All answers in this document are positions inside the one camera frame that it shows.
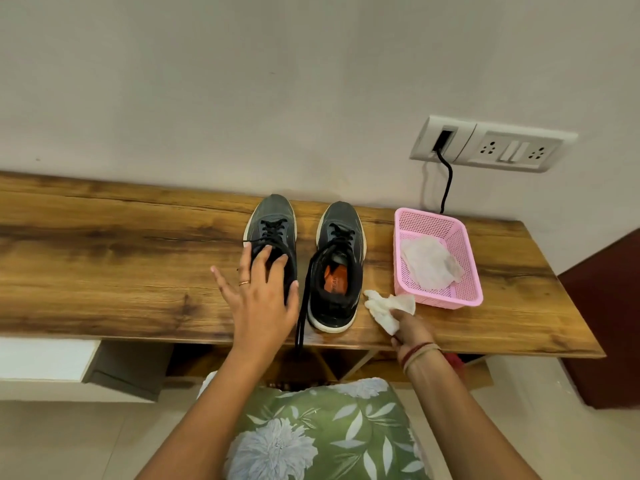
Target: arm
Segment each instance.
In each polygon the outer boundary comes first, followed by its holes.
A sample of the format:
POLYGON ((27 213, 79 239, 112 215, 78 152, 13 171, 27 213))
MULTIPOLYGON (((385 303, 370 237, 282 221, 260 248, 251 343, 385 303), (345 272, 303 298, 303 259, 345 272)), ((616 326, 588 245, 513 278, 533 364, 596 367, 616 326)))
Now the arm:
POLYGON ((240 282, 235 290, 212 267, 222 296, 234 318, 234 345, 224 364, 197 402, 182 418, 138 480, 220 479, 236 421, 253 388, 273 361, 298 318, 298 282, 289 289, 284 306, 284 265, 287 256, 266 261, 270 246, 251 265, 251 246, 240 259, 240 282))
MULTIPOLYGON (((433 342, 416 317, 394 311, 400 320, 392 344, 402 361, 413 346, 433 342)), ((540 477, 522 459, 469 394, 438 350, 409 363, 406 371, 454 480, 530 479, 540 477)))

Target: person's left hand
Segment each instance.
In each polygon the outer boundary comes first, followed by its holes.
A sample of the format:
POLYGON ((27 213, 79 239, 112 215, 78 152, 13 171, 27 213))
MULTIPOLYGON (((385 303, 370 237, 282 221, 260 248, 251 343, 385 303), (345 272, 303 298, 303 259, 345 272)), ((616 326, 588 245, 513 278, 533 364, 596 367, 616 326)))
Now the person's left hand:
POLYGON ((211 271, 222 297, 231 308, 234 318, 233 349, 246 358, 256 358, 266 369, 298 320, 298 282, 289 288, 284 305, 283 254, 271 265, 266 263, 271 246, 265 246, 251 263, 251 244, 247 243, 240 258, 239 289, 228 284, 215 266, 211 271))

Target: shoe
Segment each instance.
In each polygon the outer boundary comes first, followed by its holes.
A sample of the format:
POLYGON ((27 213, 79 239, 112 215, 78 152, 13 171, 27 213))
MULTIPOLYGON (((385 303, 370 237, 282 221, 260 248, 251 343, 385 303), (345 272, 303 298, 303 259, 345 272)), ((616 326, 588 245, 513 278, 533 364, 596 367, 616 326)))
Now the shoe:
POLYGON ((367 240, 351 204, 335 202, 324 211, 318 223, 316 245, 316 254, 309 261, 296 327, 298 350, 303 344, 307 318, 311 325, 328 333, 347 330, 355 319, 367 240))
POLYGON ((267 261, 267 269, 286 254, 289 256, 284 266, 284 301, 287 302, 289 287, 298 277, 296 262, 296 238, 298 226, 296 215, 290 202, 282 195, 272 194, 263 199, 255 208, 244 229, 243 240, 251 242, 251 263, 260 251, 270 244, 273 249, 267 261))

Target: switch plate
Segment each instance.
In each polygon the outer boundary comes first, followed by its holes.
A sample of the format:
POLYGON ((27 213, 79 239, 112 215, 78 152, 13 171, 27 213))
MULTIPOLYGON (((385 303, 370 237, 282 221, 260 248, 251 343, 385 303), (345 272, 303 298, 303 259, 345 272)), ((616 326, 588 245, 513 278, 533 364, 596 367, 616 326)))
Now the switch plate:
POLYGON ((541 173, 556 163, 577 138, 576 133, 564 131, 478 123, 454 163, 541 173))
POLYGON ((449 137, 442 157, 449 163, 453 163, 467 144, 475 128, 476 124, 473 121, 431 115, 422 127, 409 158, 425 162, 439 162, 440 159, 433 151, 433 145, 436 144, 440 133, 446 130, 452 131, 453 135, 449 137))

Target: person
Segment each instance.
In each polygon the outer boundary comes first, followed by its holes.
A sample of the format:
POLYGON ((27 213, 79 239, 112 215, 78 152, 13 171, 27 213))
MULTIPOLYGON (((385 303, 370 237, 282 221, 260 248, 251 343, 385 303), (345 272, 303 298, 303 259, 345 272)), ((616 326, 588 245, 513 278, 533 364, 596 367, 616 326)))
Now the person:
MULTIPOLYGON (((211 268, 233 314, 233 347, 137 478, 427 478, 421 453, 404 427, 406 415, 394 407, 397 396, 382 379, 300 393, 256 388, 298 318, 298 282, 290 286, 286 305, 283 301, 287 256, 267 271, 270 252, 266 246, 251 265, 250 247, 244 248, 239 267, 244 284, 238 289, 211 268), (270 394, 264 417, 243 415, 260 390, 270 394), (372 402, 379 398, 378 404, 372 402), (282 405, 276 410, 273 404, 282 405), (305 404, 305 412, 296 404, 305 404), (234 439, 239 422, 244 432, 234 439)), ((392 345, 403 363, 412 349, 434 342, 434 336, 423 319, 402 312, 396 317, 400 329, 392 345)), ((414 357, 406 375, 454 480, 539 479, 436 348, 414 357)), ((252 411, 260 409, 258 401, 252 411)))

